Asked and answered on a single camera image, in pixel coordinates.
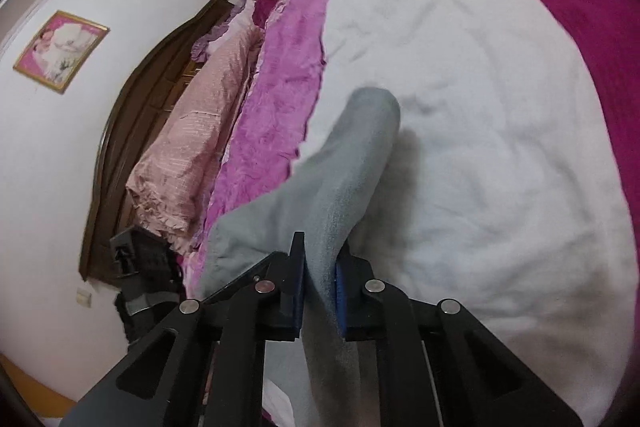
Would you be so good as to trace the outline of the grey sweatpants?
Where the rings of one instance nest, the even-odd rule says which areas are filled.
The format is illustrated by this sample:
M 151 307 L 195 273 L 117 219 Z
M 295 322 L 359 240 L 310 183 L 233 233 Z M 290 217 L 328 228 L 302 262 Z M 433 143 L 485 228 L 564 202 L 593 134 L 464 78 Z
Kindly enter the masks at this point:
M 334 265 L 363 218 L 390 159 L 400 107 L 385 89 L 352 92 L 328 139 L 268 194 L 219 218 L 205 243 L 196 298 L 213 295 L 273 251 L 305 235 L 307 280 L 302 338 L 267 350 L 266 373 L 290 398 L 299 426 L 370 426 L 372 351 L 343 340 L 334 303 Z

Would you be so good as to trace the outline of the pink quilted pillow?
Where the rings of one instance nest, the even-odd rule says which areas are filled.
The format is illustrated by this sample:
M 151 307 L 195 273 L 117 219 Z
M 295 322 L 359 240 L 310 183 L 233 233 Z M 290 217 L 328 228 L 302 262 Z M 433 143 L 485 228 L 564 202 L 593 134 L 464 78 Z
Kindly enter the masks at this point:
M 262 0 L 239 0 L 227 18 L 195 41 L 200 68 L 132 169 L 126 189 L 139 225 L 181 256 L 196 248 L 221 157 L 238 117 L 264 38 Z

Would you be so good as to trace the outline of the dark wooden headboard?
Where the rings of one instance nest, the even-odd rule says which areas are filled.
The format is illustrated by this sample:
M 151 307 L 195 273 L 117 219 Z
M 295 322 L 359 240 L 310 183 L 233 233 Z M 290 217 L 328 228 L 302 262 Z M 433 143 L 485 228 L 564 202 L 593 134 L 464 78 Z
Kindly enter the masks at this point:
M 94 166 L 91 204 L 78 272 L 116 287 L 118 269 L 110 239 L 137 222 L 126 184 L 144 151 L 196 74 L 195 41 L 229 15 L 228 0 L 209 0 L 146 54 L 122 86 L 102 134 Z

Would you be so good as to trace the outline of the pink white striped bedspread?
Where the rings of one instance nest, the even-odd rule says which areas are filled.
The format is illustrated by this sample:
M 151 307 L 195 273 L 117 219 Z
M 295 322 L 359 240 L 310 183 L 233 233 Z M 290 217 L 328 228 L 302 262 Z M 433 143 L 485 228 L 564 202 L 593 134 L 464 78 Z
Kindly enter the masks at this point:
M 281 0 L 205 239 L 320 150 L 352 92 L 390 91 L 390 159 L 344 245 L 413 299 L 452 298 L 586 426 L 639 365 L 639 0 Z

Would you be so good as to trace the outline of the framed pink wall picture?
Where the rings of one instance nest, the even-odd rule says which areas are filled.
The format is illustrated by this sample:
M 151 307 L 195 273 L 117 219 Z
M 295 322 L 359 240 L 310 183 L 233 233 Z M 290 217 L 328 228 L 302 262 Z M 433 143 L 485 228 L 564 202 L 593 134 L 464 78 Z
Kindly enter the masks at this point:
M 57 10 L 15 61 L 15 72 L 64 93 L 93 50 L 108 35 L 103 25 Z

